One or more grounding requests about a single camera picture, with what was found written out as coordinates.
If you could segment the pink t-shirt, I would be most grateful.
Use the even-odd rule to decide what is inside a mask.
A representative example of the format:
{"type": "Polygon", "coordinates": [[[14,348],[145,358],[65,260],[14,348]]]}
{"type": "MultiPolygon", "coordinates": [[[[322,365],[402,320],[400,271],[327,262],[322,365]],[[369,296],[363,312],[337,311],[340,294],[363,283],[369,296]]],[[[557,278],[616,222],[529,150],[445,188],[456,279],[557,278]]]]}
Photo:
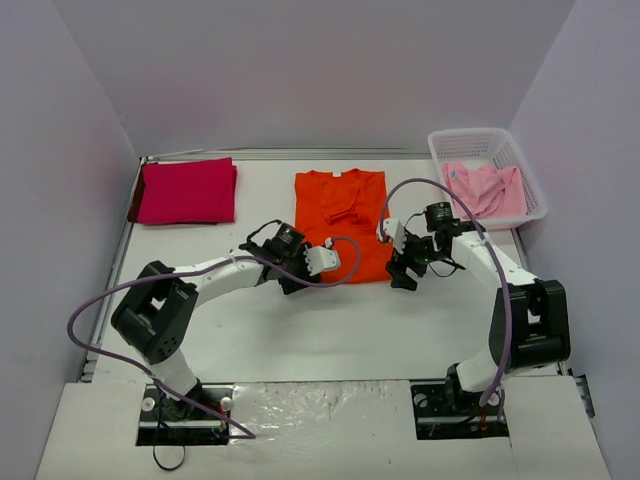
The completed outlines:
{"type": "Polygon", "coordinates": [[[516,166],[467,168],[461,161],[441,169],[446,186],[478,219],[523,216],[527,213],[521,170],[516,166]]]}

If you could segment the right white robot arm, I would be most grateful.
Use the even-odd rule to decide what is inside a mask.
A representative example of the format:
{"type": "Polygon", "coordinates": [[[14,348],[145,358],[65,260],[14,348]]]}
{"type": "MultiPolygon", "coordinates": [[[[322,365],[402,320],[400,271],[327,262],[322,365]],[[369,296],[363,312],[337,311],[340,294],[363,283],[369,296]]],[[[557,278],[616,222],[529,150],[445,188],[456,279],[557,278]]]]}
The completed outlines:
{"type": "Polygon", "coordinates": [[[423,237],[397,219],[381,223],[380,238],[392,246],[386,264],[392,287],[414,291],[428,268],[443,262],[468,272],[494,299],[486,344],[447,370],[446,406],[465,413],[488,403],[507,378],[567,360],[571,341],[564,286],[520,267],[481,225],[454,217],[449,203],[431,204],[423,215],[423,237]]]}

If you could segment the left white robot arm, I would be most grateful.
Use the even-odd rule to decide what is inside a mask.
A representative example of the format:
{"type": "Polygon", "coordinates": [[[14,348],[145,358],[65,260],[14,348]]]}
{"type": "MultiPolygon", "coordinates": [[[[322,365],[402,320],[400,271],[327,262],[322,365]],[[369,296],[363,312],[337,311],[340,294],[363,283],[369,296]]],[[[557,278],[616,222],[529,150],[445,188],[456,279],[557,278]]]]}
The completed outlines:
{"type": "Polygon", "coordinates": [[[280,223],[258,244],[244,243],[214,260],[169,267],[147,264],[111,315],[111,326],[141,357],[150,377],[163,385],[165,406],[179,418],[201,406],[201,381],[181,351],[192,315],[205,303],[236,290],[275,280],[288,295],[320,282],[312,266],[312,245],[304,234],[280,223]]]}

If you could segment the orange t-shirt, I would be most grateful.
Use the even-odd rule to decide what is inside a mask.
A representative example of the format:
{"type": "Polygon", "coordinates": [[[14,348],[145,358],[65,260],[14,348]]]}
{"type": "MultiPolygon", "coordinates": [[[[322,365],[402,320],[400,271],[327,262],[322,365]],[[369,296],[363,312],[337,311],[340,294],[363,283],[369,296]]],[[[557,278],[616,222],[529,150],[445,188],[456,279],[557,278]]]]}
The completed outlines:
{"type": "Polygon", "coordinates": [[[361,263],[350,284],[385,282],[385,266],[392,246],[377,239],[382,207],[387,197],[382,171],[351,169],[340,174],[311,170],[295,176],[295,228],[307,241],[322,244],[327,238],[348,237],[361,251],[361,263]]]}

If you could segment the folded magenta t-shirt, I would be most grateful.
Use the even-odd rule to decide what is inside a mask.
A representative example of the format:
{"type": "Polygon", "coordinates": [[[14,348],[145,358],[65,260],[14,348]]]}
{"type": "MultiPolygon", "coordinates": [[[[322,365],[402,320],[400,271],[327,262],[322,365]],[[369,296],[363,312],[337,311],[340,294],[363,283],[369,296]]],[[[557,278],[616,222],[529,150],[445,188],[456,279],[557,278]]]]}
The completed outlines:
{"type": "Polygon", "coordinates": [[[148,226],[235,221],[237,167],[232,159],[142,167],[129,220],[148,226]]]}

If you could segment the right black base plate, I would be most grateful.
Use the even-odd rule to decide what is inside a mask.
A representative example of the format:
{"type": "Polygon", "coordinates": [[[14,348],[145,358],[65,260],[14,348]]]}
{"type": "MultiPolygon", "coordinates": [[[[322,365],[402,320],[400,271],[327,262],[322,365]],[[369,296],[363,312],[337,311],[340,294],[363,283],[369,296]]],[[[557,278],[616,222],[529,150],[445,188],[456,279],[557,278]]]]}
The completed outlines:
{"type": "Polygon", "coordinates": [[[480,392],[464,392],[455,406],[442,379],[410,383],[416,438],[420,441],[508,438],[506,419],[498,418],[498,400],[480,406],[480,392]]]}

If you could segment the white plastic basket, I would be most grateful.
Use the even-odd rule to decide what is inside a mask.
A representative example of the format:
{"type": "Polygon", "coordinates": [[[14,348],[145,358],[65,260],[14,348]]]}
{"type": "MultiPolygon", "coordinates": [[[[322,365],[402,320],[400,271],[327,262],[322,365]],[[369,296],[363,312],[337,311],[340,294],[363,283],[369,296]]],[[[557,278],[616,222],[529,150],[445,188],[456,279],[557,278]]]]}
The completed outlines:
{"type": "MultiPolygon", "coordinates": [[[[516,166],[521,170],[527,213],[517,217],[477,218],[484,228],[488,230],[513,229],[529,221],[540,220],[547,214],[548,208],[541,189],[535,181],[524,155],[508,131],[501,128],[435,131],[428,136],[428,145],[439,181],[445,186],[441,169],[445,163],[456,160],[461,161],[467,168],[492,165],[496,168],[516,166]]],[[[452,205],[457,216],[464,220],[469,218],[467,213],[471,211],[459,197],[456,196],[452,200],[452,205]]]]}

